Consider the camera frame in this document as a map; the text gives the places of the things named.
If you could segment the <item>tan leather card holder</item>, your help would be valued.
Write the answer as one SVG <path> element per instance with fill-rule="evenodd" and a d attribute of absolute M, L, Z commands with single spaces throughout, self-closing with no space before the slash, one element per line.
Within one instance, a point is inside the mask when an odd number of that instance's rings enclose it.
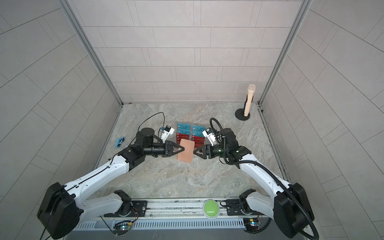
<path fill-rule="evenodd" d="M 183 146 L 185 150 L 177 155 L 177 160 L 189 164 L 192 163 L 195 143 L 190 140 L 181 139 L 179 145 Z"/>

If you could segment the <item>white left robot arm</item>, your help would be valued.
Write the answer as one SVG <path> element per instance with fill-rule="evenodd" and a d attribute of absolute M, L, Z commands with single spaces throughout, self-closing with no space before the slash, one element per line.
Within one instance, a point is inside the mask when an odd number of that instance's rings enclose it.
<path fill-rule="evenodd" d="M 143 128 L 136 134 L 135 142 L 112 157 L 106 164 L 64 185 L 56 182 L 48 187 L 37 217 L 52 239 L 69 234 L 79 223 L 103 216 L 117 214 L 126 217 L 139 211 L 133 210 L 132 199 L 122 190 L 89 200 L 94 192 L 141 164 L 146 156 L 163 158 L 185 150 L 173 141 L 162 140 L 151 128 Z"/>

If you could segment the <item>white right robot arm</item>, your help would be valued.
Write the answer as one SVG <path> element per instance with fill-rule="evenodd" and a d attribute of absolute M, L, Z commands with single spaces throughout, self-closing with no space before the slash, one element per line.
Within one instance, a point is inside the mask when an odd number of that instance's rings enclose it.
<path fill-rule="evenodd" d="M 230 128 L 220 131 L 208 128 L 203 136 L 209 144 L 194 150 L 194 155 L 202 159 L 222 158 L 225 164 L 251 176 L 267 193 L 264 196 L 253 189 L 242 193 L 239 199 L 244 213 L 259 212 L 273 219 L 290 239 L 297 234 L 310 240 L 320 238 L 308 196 L 300 184 L 290 184 L 271 172 L 248 148 L 239 145 Z"/>

